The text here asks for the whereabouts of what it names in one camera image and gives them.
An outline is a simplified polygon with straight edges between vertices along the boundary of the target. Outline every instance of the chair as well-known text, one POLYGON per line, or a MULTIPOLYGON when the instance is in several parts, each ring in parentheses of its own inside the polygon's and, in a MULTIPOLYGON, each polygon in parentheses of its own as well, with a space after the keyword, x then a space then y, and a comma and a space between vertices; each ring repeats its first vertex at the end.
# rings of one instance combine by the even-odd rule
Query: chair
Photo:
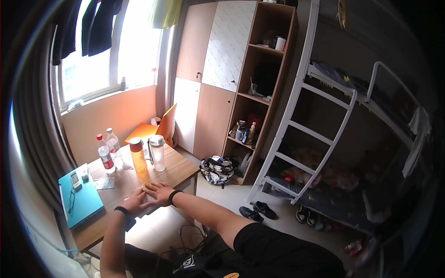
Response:
POLYGON ((141 123, 128 137, 125 139, 125 145, 130 143, 133 137, 143 138, 152 134, 162 135, 164 140, 170 147, 173 147, 171 140, 171 131, 173 128, 174 113, 176 111, 176 103, 164 114, 159 126, 141 123))

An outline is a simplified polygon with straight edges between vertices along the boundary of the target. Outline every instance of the metal ladder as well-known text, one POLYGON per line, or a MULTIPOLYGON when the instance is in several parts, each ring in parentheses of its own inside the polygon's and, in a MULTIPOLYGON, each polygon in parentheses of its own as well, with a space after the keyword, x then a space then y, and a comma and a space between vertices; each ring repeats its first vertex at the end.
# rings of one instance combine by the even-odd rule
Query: metal ladder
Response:
POLYGON ((309 64, 309 60, 310 60, 311 52, 312 52, 312 46, 314 43, 319 8, 320 8, 319 0, 312 0, 310 13, 309 13, 309 22, 307 25, 306 38, 305 38, 305 42, 304 42, 304 46, 303 46, 303 52, 301 55, 300 64, 299 64, 299 67, 297 70, 297 75, 295 77, 294 86, 292 88, 291 95, 289 97, 289 101, 287 102, 287 106, 286 106, 286 110, 284 111, 283 118, 281 119, 281 123, 279 125, 278 132, 274 138, 272 146, 269 150, 269 153, 267 154, 266 160, 264 161, 264 164, 259 172, 259 175, 256 178, 255 183, 254 183, 249 195, 247 196, 247 199, 246 199, 247 203, 251 203, 253 197, 255 196, 256 192, 259 189, 259 186, 264 185, 265 182, 268 182, 269 184, 288 193, 289 195, 294 196, 295 198, 291 201, 291 204, 295 204, 298 201, 298 199, 303 195, 303 193, 306 191, 306 189, 315 180, 315 178, 318 176, 318 174, 321 172, 324 164, 328 160, 328 158, 331 155, 332 151, 334 150, 338 140, 340 139, 341 134, 348 122, 349 116, 351 115, 352 109, 354 108, 354 104, 355 104, 356 98, 357 98, 356 90, 344 87, 344 86, 338 84, 337 82, 324 77, 323 75, 317 74, 318 70, 316 70, 316 68, 314 68, 312 65, 309 64), (340 91, 344 92, 345 94, 351 96, 351 102, 349 104, 347 104, 347 103, 337 99, 336 97, 323 92, 320 89, 317 89, 311 85, 304 83, 303 80, 306 75, 315 77, 315 78, 323 81, 324 83, 327 83, 328 85, 335 87, 335 88, 339 89, 340 91), (334 102, 335 104, 340 105, 341 107, 343 107, 344 109, 347 110, 346 114, 344 116, 343 122, 341 123, 340 128, 339 128, 333 141, 326 138, 325 136, 318 134, 317 132, 291 120, 292 114, 294 112, 296 103, 297 103, 299 95, 300 95, 301 88, 305 88, 305 89, 307 89, 311 92, 314 92, 322 97, 325 97, 325 98, 329 99, 330 101, 334 102), (303 132, 305 132, 305 133, 307 133, 307 134, 309 134, 309 135, 311 135, 311 136, 313 136, 313 137, 315 137, 329 145, 329 149, 326 152, 326 155, 324 156, 324 158, 322 159, 322 161, 320 162, 320 164, 318 165, 316 170, 313 170, 313 169, 307 167, 306 165, 288 157, 287 155, 284 155, 284 154, 278 152, 278 148, 281 144, 281 141, 284 137, 284 134, 285 134, 288 126, 293 126, 293 127, 297 128, 297 129, 299 129, 299 130, 301 130, 301 131, 303 131, 303 132), (303 189, 301 189, 301 191, 299 193, 293 192, 292 190, 289 190, 288 188, 282 186, 281 184, 266 177, 267 171, 269 170, 269 167, 271 166, 272 161, 275 157, 279 157, 279 158, 293 164, 294 166, 296 166, 296 167, 298 167, 312 175, 311 178, 306 183, 306 185, 303 187, 303 189))

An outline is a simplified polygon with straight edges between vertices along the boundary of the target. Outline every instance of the teal laptop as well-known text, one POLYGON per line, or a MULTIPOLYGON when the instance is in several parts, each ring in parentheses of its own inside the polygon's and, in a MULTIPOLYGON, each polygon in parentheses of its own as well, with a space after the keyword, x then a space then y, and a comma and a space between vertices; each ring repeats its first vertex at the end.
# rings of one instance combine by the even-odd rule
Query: teal laptop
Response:
POLYGON ((99 193, 97 193, 91 173, 88 171, 88 181, 81 178, 81 168, 69 172, 59 179, 59 189, 65 212, 66 223, 69 229, 74 229, 104 209, 99 193), (76 172, 80 187, 74 189, 71 182, 71 173, 76 172))

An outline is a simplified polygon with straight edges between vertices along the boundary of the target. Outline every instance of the desk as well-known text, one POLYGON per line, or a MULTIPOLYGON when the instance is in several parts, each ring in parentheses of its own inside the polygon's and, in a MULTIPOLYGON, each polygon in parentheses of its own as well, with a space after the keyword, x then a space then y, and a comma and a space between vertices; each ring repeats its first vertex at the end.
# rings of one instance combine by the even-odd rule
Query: desk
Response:
MULTIPOLYGON (((133 166, 129 145, 122 147, 121 152, 124 161, 133 166)), ((193 193, 196 195, 196 180, 199 168, 167 144, 164 145, 164 154, 166 168, 162 172, 155 171, 154 166, 148 160, 148 170, 144 174, 138 174, 133 169, 116 169, 113 174, 107 175, 100 158, 88 164, 93 179, 114 177, 114 188, 98 190, 105 209, 71 231, 80 252, 87 251, 103 240, 108 227, 108 218, 114 208, 122 205, 124 199, 128 198, 144 183, 162 181, 173 188, 184 190, 191 184, 191 178, 194 178, 193 193)))

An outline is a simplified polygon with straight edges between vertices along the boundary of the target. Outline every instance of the window sill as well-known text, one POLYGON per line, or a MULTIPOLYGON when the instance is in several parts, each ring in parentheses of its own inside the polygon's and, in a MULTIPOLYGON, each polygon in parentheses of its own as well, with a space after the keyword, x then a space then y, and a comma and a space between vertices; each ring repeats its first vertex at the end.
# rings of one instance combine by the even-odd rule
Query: window sill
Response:
MULTIPOLYGON (((103 95, 103 96, 99 96, 99 97, 96 97, 96 98, 94 98, 94 99, 92 99, 92 100, 86 101, 86 102, 84 102, 84 104, 83 104, 82 106, 88 105, 88 104, 93 103, 93 102, 95 102, 95 101, 99 101, 99 100, 104 99, 104 98, 106 98, 106 97, 112 97, 112 96, 117 95, 117 94, 120 94, 120 93, 125 93, 125 92, 128 92, 128 91, 132 91, 132 90, 136 90, 136 89, 140 89, 140 88, 145 88, 145 87, 151 87, 151 86, 155 86, 155 85, 156 85, 156 84, 154 84, 154 85, 136 85, 136 86, 135 86, 135 85, 132 85, 132 86, 128 86, 128 88, 126 88, 124 91, 110 92, 110 93, 107 93, 107 94, 105 94, 105 95, 103 95)), ((68 111, 68 110, 64 110, 64 109, 61 109, 61 116, 66 115, 66 114, 68 114, 69 112, 74 111, 74 110, 76 110, 77 108, 80 108, 80 107, 82 107, 82 106, 76 107, 76 108, 71 109, 71 110, 69 110, 69 111, 68 111)))

